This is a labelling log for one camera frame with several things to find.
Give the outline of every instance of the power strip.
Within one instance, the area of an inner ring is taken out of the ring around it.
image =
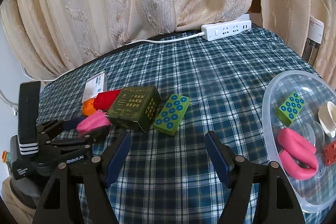
[[[235,19],[227,22],[205,24],[201,26],[202,36],[205,40],[212,41],[223,37],[230,37],[251,29],[251,20]]]

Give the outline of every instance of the white box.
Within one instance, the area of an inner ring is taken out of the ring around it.
[[[103,70],[86,81],[82,103],[104,91],[107,91],[107,74]]]

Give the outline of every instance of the red block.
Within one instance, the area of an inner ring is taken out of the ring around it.
[[[327,166],[336,162],[336,140],[324,148],[324,155]]]
[[[93,107],[95,109],[108,110],[121,90],[110,90],[98,93],[94,99]]]

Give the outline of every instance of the white cup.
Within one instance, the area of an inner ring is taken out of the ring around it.
[[[335,137],[336,130],[336,106],[333,102],[328,101],[319,109],[319,120],[322,128],[329,137]]]

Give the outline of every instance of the plaid tablecloth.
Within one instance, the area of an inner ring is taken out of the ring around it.
[[[130,153],[118,181],[106,192],[120,223],[217,223],[229,190],[219,182],[207,157],[204,135],[214,130],[235,154],[267,164],[261,124],[263,95],[273,77],[294,69],[315,73],[279,37],[261,28],[212,42],[194,38],[146,43],[97,60],[48,85],[40,96],[37,122],[79,116],[86,80],[103,70],[108,75],[108,90],[156,86],[162,97],[160,108],[172,93],[190,97],[174,137],[153,129],[148,134],[130,132]],[[103,152],[114,133],[111,130],[104,143],[93,146],[95,155]],[[90,223],[84,188],[79,186],[79,190],[83,216]],[[246,223],[252,222],[257,194],[258,185],[254,185]],[[305,214],[306,222],[320,223],[327,212]]]

